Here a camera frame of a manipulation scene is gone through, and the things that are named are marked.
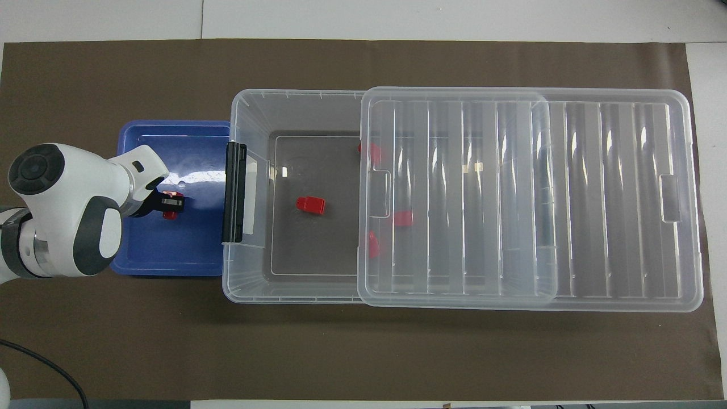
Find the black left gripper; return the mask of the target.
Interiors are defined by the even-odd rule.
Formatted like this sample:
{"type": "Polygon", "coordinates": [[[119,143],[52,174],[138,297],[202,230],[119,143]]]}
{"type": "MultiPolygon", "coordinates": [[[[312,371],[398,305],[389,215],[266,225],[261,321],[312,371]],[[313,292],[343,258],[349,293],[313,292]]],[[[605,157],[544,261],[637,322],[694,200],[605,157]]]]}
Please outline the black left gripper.
{"type": "Polygon", "coordinates": [[[142,218],[153,211],[164,212],[164,209],[184,209],[185,196],[176,191],[153,189],[142,201],[140,207],[132,213],[133,218],[142,218]]]}

